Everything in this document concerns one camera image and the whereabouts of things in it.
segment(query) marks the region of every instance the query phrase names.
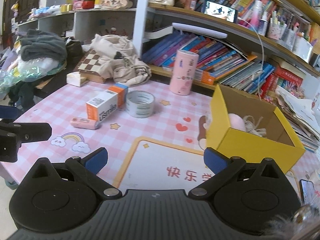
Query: qr code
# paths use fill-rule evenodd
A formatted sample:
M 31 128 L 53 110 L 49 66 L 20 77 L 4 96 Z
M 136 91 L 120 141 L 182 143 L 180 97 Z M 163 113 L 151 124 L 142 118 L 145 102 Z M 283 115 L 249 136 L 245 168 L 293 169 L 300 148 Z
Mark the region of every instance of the qr code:
M 106 90 L 106 92 L 109 93 L 109 94 L 112 94 L 112 95 L 116 94 L 116 92 L 113 92 L 113 91 L 110 91 L 110 90 Z
M 94 105 L 94 106 L 98 106 L 98 105 L 100 105 L 100 104 L 103 103 L 103 102 L 104 102 L 103 99 L 94 98 L 94 99 L 92 99 L 92 100 L 89 102 L 89 104 L 92 104 L 92 105 Z

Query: tape roll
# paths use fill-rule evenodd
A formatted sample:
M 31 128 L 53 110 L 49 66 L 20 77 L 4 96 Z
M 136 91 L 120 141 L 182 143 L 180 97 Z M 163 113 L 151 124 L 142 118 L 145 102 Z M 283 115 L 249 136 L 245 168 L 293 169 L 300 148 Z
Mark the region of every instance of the tape roll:
M 148 92 L 136 90 L 127 94 L 127 111 L 133 117 L 147 118 L 151 116 L 154 106 L 155 97 Z

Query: gray ribbed panel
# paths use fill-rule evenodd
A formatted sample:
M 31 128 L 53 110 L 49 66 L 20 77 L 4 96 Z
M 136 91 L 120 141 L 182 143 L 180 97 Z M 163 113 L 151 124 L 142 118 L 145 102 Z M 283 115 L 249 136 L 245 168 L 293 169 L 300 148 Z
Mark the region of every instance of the gray ribbed panel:
M 204 201 L 184 190 L 129 190 L 119 200 L 104 201 L 88 222 L 58 234 L 21 229 L 9 240 L 262 240 L 223 224 Z

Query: star illustration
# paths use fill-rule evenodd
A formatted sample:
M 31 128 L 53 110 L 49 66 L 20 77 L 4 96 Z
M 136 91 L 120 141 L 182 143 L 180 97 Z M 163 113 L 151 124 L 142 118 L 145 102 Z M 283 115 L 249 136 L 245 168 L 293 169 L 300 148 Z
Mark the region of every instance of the star illustration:
M 160 104 L 164 105 L 164 106 L 171 106 L 169 101 L 165 101 L 165 100 L 161 100 Z
M 110 125 L 110 129 L 118 130 L 121 127 L 121 125 L 117 123 L 113 123 Z

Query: pink checkered tablecloth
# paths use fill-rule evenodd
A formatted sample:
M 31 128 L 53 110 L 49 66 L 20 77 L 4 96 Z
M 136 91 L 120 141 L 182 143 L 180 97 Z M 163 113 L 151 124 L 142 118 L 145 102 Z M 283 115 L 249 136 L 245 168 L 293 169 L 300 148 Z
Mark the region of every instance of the pink checkered tablecloth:
M 178 96 L 169 91 L 168 85 L 149 81 L 129 90 L 144 90 L 156 98 L 154 114 L 146 119 L 131 117 L 125 109 L 112 113 L 98 130 L 85 130 L 71 126 L 74 116 L 86 117 L 85 102 L 112 83 L 89 82 L 81 88 L 66 85 L 35 105 L 17 122 L 47 122 L 52 127 L 48 141 L 23 144 L 15 163 L 2 163 L 16 182 L 20 183 L 31 166 L 40 157 L 52 163 L 64 162 L 78 155 L 86 156 L 99 147 L 108 150 L 108 164 L 98 176 L 112 183 L 133 141 L 140 136 L 153 138 L 195 150 L 201 150 L 199 139 L 203 136 L 199 120 L 206 115 L 211 98 L 192 92 Z M 296 181 L 308 179 L 320 161 L 315 154 L 306 152 L 292 168 Z

